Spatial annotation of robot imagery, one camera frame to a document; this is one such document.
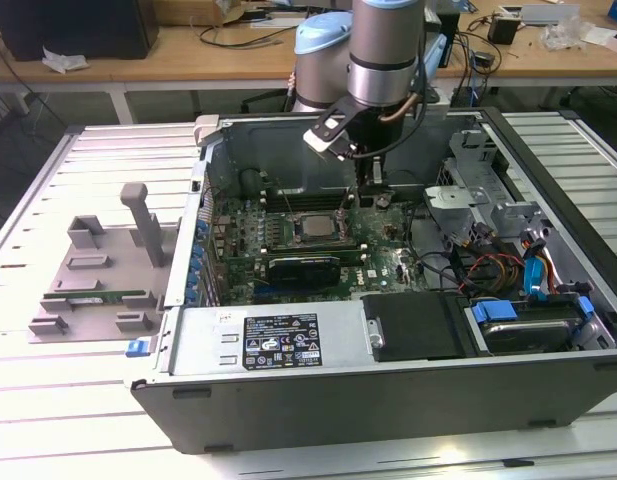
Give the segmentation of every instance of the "metal slotted surface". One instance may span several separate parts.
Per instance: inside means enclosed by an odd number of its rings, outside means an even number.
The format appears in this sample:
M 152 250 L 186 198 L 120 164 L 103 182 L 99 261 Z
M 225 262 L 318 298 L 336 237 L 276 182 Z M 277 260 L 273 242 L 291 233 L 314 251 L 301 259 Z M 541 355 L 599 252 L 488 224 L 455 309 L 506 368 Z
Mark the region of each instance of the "metal slotted surface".
M 0 245 L 0 331 L 27 330 L 70 244 L 66 230 L 75 215 L 96 214 L 104 227 L 133 224 L 119 201 L 125 182 L 146 183 L 148 208 L 161 223 L 178 221 L 199 159 L 192 129 L 87 127 L 62 140 Z
M 115 198 L 123 182 L 143 178 L 151 210 L 176 221 L 198 158 L 192 138 L 188 124 L 67 136 L 4 227 L 0 478 L 617 478 L 617 395 L 568 428 L 194 457 L 172 449 L 128 392 L 124 380 L 139 378 L 151 360 L 127 359 L 126 342 L 28 344 L 26 325 L 63 258 L 72 217 L 127 224 Z M 309 420 L 289 428 L 300 435 Z M 535 465 L 504 468 L 509 458 Z
M 583 122 L 556 112 L 505 117 L 617 255 L 617 154 Z M 517 173 L 509 176 L 532 200 Z

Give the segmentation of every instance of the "warning label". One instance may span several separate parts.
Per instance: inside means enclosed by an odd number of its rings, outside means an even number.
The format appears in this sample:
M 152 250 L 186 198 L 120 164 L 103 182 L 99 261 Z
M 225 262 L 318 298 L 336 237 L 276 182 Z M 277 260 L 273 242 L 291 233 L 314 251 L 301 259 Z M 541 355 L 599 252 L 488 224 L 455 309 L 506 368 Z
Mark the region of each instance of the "warning label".
M 246 317 L 243 359 L 247 370 L 320 366 L 317 315 Z

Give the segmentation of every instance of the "workbench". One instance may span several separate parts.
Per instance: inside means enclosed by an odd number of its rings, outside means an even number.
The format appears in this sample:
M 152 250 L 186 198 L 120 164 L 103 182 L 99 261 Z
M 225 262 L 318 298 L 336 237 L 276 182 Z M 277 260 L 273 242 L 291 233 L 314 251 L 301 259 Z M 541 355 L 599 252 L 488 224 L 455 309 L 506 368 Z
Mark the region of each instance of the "workbench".
M 490 14 L 500 0 L 475 0 L 479 12 L 462 15 L 460 26 Z M 512 2 L 538 3 L 537 0 Z M 582 17 L 597 26 L 615 28 L 607 17 L 610 0 L 566 0 L 581 4 Z M 270 33 L 270 29 L 237 25 L 221 29 L 216 41 L 238 43 Z M 617 85 L 617 54 L 604 47 L 587 45 L 585 50 L 548 52 L 539 41 L 539 28 L 518 32 L 515 42 L 502 46 L 502 65 L 488 85 L 492 87 L 575 87 Z M 475 33 L 485 36 L 487 27 Z M 136 123 L 126 94 L 134 91 L 195 91 L 285 88 L 294 68 L 294 31 L 277 37 L 281 44 L 254 50 L 229 50 L 202 44 L 190 27 L 162 27 L 159 38 L 145 60 L 92 59 L 86 70 L 61 75 L 41 62 L 11 64 L 36 92 L 106 92 L 110 95 L 119 123 Z M 477 48 L 481 42 L 474 39 Z M 480 49 L 490 51 L 486 44 Z M 448 68 L 440 69 L 434 82 L 451 92 L 459 82 L 464 65 L 455 48 Z M 0 59 L 0 91 L 25 93 Z
M 587 218 L 612 227 L 606 241 L 617 242 L 617 209 L 594 202 L 604 182 L 617 183 L 609 147 L 556 113 L 506 118 Z M 132 225 L 119 193 L 133 181 L 146 183 L 161 224 L 176 224 L 200 155 L 192 131 L 184 123 L 67 132 L 0 232 L 0 479 L 617 478 L 617 394 L 565 428 L 185 456 L 124 385 L 150 357 L 126 358 L 124 341 L 29 344 L 27 325 L 75 215 L 97 215 L 104 228 Z M 565 175 L 560 151 L 594 167 Z M 310 412 L 288 428 L 301 435 Z

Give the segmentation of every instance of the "motherboard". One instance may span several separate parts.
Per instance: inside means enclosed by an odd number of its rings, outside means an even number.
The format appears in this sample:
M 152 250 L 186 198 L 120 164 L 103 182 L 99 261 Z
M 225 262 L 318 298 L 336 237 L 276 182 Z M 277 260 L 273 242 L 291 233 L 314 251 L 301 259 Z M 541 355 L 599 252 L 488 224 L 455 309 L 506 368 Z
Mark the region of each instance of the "motherboard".
M 404 247 L 406 204 L 305 211 L 287 205 L 218 202 L 212 243 L 224 272 L 221 305 L 350 300 L 427 289 Z

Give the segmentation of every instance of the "desktop computer tower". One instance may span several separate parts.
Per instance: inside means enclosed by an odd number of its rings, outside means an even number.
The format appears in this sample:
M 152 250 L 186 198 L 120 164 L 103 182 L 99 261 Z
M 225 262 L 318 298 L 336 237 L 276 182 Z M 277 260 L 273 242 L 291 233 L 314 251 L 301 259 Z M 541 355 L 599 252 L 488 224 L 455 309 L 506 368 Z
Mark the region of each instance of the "desktop computer tower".
M 19 61 L 43 47 L 86 58 L 146 58 L 159 26 L 152 0 L 0 0 L 0 32 Z

